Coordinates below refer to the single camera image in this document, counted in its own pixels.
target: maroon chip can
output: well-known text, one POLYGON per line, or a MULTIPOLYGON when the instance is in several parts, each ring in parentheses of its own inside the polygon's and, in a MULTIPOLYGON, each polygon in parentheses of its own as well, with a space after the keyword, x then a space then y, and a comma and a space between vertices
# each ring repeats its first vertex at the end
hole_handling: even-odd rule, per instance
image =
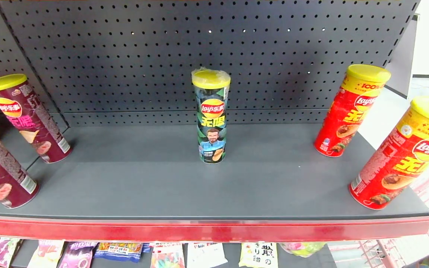
POLYGON ((72 151, 24 74, 0 77, 0 109, 46 163, 72 151))
POLYGON ((0 142, 0 202, 7 208, 17 208, 32 200, 39 191, 19 162, 0 142))

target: red chip can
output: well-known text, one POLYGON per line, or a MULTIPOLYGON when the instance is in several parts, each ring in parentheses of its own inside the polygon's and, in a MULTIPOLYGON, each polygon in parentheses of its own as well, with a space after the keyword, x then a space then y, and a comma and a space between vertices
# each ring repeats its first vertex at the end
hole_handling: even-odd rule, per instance
POLYGON ((315 139, 315 149, 324 156, 341 156, 390 76, 377 66, 349 66, 315 139))
POLYGON ((429 97, 417 97, 349 185, 357 202, 383 209, 429 166, 429 97))
POLYGON ((72 148, 24 74, 0 77, 0 109, 46 163, 67 157, 72 148))
POLYGON ((0 202, 7 208, 17 208, 29 202, 39 191, 39 185, 0 142, 0 202))

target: yellow snack package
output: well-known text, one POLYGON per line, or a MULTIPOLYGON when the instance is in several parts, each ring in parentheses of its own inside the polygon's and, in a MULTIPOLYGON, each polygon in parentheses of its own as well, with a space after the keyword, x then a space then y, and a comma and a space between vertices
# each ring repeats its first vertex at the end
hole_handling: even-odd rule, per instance
POLYGON ((239 266, 278 268, 276 243, 242 243, 239 266))

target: white snack package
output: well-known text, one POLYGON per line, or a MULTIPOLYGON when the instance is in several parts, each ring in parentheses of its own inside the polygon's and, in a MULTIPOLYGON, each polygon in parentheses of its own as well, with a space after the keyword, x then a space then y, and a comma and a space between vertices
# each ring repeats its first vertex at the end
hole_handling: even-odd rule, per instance
POLYGON ((239 266, 278 268, 276 243, 242 243, 239 266))
POLYGON ((188 243, 187 268, 213 268, 227 263, 222 243, 188 243))

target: man illustration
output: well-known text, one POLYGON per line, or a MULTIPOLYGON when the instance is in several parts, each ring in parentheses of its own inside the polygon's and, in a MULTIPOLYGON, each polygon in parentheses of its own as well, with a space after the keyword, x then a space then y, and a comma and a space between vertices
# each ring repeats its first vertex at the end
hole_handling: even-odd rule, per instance
POLYGON ((200 154, 202 156, 208 156, 205 152, 216 151, 214 154, 218 155, 223 152, 223 147, 225 146, 225 141, 218 141, 219 130, 216 128, 210 128, 206 131, 206 136, 208 137, 207 142, 201 142, 200 144, 200 154))

